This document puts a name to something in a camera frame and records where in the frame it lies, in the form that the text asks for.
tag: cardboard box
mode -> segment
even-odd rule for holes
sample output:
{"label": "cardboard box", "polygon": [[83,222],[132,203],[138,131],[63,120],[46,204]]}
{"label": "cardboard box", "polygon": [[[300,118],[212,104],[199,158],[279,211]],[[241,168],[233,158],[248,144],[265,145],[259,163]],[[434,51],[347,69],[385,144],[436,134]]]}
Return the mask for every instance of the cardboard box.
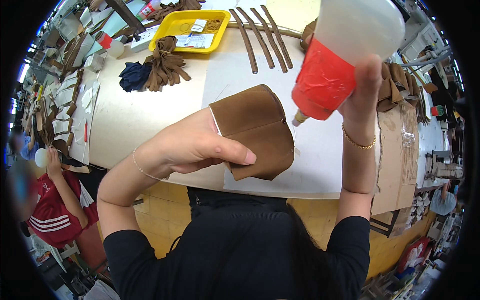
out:
{"label": "cardboard box", "polygon": [[410,207],[417,186],[417,113],[405,100],[398,104],[385,113],[378,113],[379,193],[373,197],[372,215]]}

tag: yellow floor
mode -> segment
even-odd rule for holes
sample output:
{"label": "yellow floor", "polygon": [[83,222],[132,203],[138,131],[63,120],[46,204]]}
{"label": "yellow floor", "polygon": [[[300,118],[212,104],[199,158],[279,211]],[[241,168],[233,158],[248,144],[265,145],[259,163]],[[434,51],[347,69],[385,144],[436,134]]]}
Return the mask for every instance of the yellow floor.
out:
{"label": "yellow floor", "polygon": [[[141,196],[144,203],[134,207],[138,224],[155,249],[155,255],[165,257],[173,240],[182,234],[191,220],[187,188],[159,182]],[[325,249],[335,226],[338,200],[288,199],[288,202],[297,210],[318,245]],[[402,235],[389,239],[370,230],[368,278],[391,269],[405,246],[428,231],[434,215],[430,212]]]}

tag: brown leather strip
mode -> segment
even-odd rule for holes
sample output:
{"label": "brown leather strip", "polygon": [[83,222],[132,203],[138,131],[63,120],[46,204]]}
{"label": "brown leather strip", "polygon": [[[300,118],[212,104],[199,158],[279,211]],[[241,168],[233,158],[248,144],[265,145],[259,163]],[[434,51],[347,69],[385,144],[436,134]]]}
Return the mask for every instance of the brown leather strip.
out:
{"label": "brown leather strip", "polygon": [[270,69],[273,69],[275,67],[275,64],[273,63],[272,55],[270,54],[270,51],[268,50],[267,44],[264,41],[264,38],[258,31],[257,27],[255,26],[255,23],[253,20],[247,15],[247,13],[240,7],[237,7],[237,10],[247,19],[248,24],[252,27],[253,33],[255,33],[255,36],[257,37],[258,42],[260,43],[260,46],[262,46],[262,50],[264,51],[265,57],[268,62],[268,67]]}
{"label": "brown leather strip", "polygon": [[260,7],[264,10],[265,15],[267,16],[268,21],[272,25],[273,32],[275,33],[276,40],[278,41],[278,44],[280,45],[280,49],[282,49],[283,56],[285,57],[285,60],[287,61],[287,66],[289,69],[293,68],[293,63],[292,60],[290,59],[290,55],[288,55],[287,47],[285,47],[285,43],[283,42],[282,35],[278,31],[278,27],[273,20],[272,16],[268,12],[267,7],[265,5],[260,5]]}
{"label": "brown leather strip", "polygon": [[243,42],[245,43],[245,47],[247,48],[248,59],[250,60],[250,66],[252,67],[252,73],[257,74],[258,73],[257,61],[255,60],[255,56],[253,54],[253,49],[252,49],[252,44],[250,43],[250,40],[248,39],[248,35],[247,35],[247,32],[245,31],[245,28],[243,27],[243,23],[240,20],[239,15],[237,15],[237,13],[233,9],[230,9],[228,11],[235,18],[235,21],[237,21],[237,24],[239,26],[241,37],[243,38]]}
{"label": "brown leather strip", "polygon": [[283,56],[280,53],[280,50],[278,50],[278,47],[277,47],[275,41],[273,40],[273,35],[272,35],[272,32],[270,31],[270,28],[268,27],[267,22],[265,22],[265,19],[262,18],[262,16],[258,13],[258,11],[255,8],[250,8],[250,10],[253,12],[255,17],[257,17],[257,19],[264,26],[265,34],[267,35],[268,41],[270,42],[270,46],[272,46],[273,52],[275,52],[276,58],[278,59],[278,62],[280,63],[280,67],[282,68],[282,72],[283,73],[288,72],[287,65],[285,64],[285,61],[283,60]]}

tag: cloth pile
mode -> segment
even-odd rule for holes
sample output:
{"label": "cloth pile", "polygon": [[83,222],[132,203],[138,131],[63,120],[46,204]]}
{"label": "cloth pile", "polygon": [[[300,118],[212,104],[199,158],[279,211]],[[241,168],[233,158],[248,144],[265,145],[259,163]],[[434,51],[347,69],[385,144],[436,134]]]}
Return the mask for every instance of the cloth pile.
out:
{"label": "cloth pile", "polygon": [[150,91],[159,91],[161,86],[170,84],[179,84],[180,76],[189,81],[190,76],[182,70],[185,65],[183,57],[172,54],[177,44],[177,38],[174,36],[166,36],[155,41],[155,50],[153,55],[145,59],[144,65],[150,65],[152,70],[148,76],[145,86]]}
{"label": "cloth pile", "polygon": [[204,3],[205,1],[206,0],[179,0],[177,4],[170,3],[168,5],[162,5],[162,8],[152,14],[148,19],[162,21],[163,18],[171,12],[199,10],[202,8],[200,3]]}
{"label": "cloth pile", "polygon": [[152,70],[151,65],[140,64],[137,62],[126,62],[125,69],[120,73],[120,86],[126,92],[132,90],[141,90],[148,80],[148,76]]}

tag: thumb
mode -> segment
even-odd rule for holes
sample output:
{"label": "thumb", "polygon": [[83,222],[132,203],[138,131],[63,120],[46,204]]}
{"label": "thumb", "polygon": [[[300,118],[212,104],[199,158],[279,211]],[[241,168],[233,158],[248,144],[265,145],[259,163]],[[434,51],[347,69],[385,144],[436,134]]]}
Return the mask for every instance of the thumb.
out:
{"label": "thumb", "polygon": [[376,105],[378,91],[382,84],[382,60],[380,56],[371,54],[358,63],[355,68],[356,101],[374,103]]}
{"label": "thumb", "polygon": [[211,148],[209,157],[221,158],[239,165],[252,165],[257,160],[257,155],[242,143],[218,134],[215,134],[211,144],[214,147]]}

